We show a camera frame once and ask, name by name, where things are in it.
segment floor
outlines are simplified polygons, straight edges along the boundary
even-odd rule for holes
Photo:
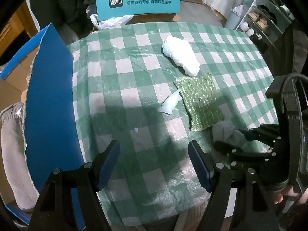
[[[180,18],[180,22],[201,23],[222,27],[221,20],[202,4],[181,1]]]

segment beige shoe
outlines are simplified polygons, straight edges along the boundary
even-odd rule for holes
[[[256,22],[259,19],[259,15],[257,12],[252,12],[248,14],[248,17],[253,21]]]
[[[262,30],[265,31],[267,29],[267,20],[262,18],[260,21],[256,22],[256,25]]]

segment green and white tablecloth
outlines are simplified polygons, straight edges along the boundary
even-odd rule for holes
[[[99,193],[112,224],[139,225],[176,215],[208,199],[187,154],[197,140],[207,152],[211,128],[189,130],[183,101],[172,115],[157,112],[184,76],[162,54],[172,35],[190,42],[201,68],[214,77],[217,103],[237,128],[276,123],[265,91],[273,77],[245,33],[192,23],[142,23],[91,33],[70,46],[73,100],[80,148],[86,162],[112,139],[121,155],[108,187]],[[262,151],[260,143],[246,149]]]

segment shoe rack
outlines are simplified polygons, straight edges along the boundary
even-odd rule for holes
[[[250,16],[250,13],[253,12],[259,15],[257,21],[253,21]],[[262,18],[267,22],[266,29],[260,27],[260,25],[264,24],[258,22]],[[243,22],[247,22],[249,28],[252,28],[256,34],[261,35],[262,41],[266,43],[267,46],[270,46],[284,33],[293,20],[293,15],[281,0],[254,0],[247,13],[236,27],[236,30],[242,31],[239,26]]]

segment logo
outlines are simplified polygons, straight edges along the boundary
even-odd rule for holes
[[[109,8],[117,8],[123,6],[123,0],[109,0]]]

